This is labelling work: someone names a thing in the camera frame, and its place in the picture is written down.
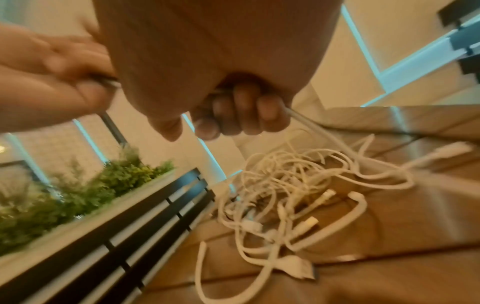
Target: tangled cable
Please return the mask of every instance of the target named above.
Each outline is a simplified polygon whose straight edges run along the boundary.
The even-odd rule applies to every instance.
[[[207,244],[202,242],[195,267],[195,288],[205,304],[243,304],[249,301],[265,285],[273,269],[284,271],[299,279],[314,278],[310,261],[296,255],[279,257],[279,252],[282,246],[297,252],[322,241],[354,222],[365,212],[367,202],[364,196],[358,192],[350,192],[348,197],[357,203],[354,209],[336,222],[303,238],[316,226],[318,220],[311,216],[295,226],[294,222],[307,216],[336,195],[333,189],[329,189],[333,178],[375,189],[409,189],[418,183],[420,175],[413,172],[412,168],[422,167],[436,159],[454,157],[472,150],[470,145],[457,142],[398,166],[365,156],[369,146],[375,140],[373,134],[348,146],[321,127],[315,124],[312,126],[301,116],[296,117],[295,112],[291,115],[316,133],[330,139],[342,152],[328,148],[297,151],[287,139],[291,151],[254,154],[248,158],[244,170],[236,175],[233,181],[234,184],[239,184],[236,193],[233,196],[226,194],[217,202],[218,220],[226,227],[234,229],[235,244],[241,257],[249,263],[262,266],[262,270],[255,281],[242,293],[225,299],[208,298],[201,286],[202,264],[207,250]],[[327,161],[331,161],[335,166],[328,167]],[[478,188],[476,190],[470,188],[470,191],[480,196]],[[317,198],[299,210],[299,204],[306,196]],[[264,231],[262,223],[267,216],[278,219],[277,229]],[[248,233],[263,238],[264,246],[245,247],[244,239]],[[248,254],[266,254],[267,258],[255,258]]]

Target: wooden table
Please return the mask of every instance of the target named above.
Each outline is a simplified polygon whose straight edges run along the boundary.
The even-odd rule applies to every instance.
[[[327,117],[327,123],[336,128],[415,133],[378,135],[370,148],[369,156],[398,164],[448,142],[469,140],[475,147],[472,153],[429,168],[480,180],[480,106],[332,109]],[[339,133],[347,143],[365,136]],[[422,187],[360,192],[367,198],[367,213],[299,253],[315,263],[318,279],[300,281],[275,272],[250,303],[480,303],[478,199]],[[353,205],[342,200],[318,209],[315,216],[320,227]],[[201,303],[194,272],[202,240],[209,248],[202,273],[208,297],[236,295],[259,273],[260,267],[238,254],[232,230],[206,219],[145,287],[137,303]]]

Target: hand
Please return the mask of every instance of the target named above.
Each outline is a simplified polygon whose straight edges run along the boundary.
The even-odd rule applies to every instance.
[[[95,0],[128,100],[169,140],[275,132],[330,42],[341,0]],[[232,93],[211,94],[216,88]]]
[[[104,112],[115,89],[106,48],[89,37],[49,37],[0,24],[0,133]]]

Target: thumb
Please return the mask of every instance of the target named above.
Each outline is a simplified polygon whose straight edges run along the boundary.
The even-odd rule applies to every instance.
[[[167,121],[161,121],[154,117],[148,117],[148,122],[166,140],[171,142],[177,140],[183,131],[182,119],[180,117]]]

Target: wooden surface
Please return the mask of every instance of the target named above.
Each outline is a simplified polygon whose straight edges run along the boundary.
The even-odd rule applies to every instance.
[[[333,109],[329,114],[328,123],[335,127],[465,138],[475,143],[472,153],[428,168],[480,180],[478,106]],[[365,136],[341,134],[349,143]],[[382,135],[369,156],[402,164],[448,142],[421,134]],[[480,303],[478,199],[422,187],[360,191],[367,198],[368,211],[348,228],[298,253],[315,263],[319,279],[300,281],[274,273],[251,303]],[[344,199],[317,209],[318,228],[354,205]],[[202,272],[208,297],[233,296],[259,273],[260,267],[246,263],[238,254],[233,232],[206,218],[145,287],[137,303],[201,303],[193,281],[202,240],[208,244]],[[245,244],[260,243],[250,238]]]

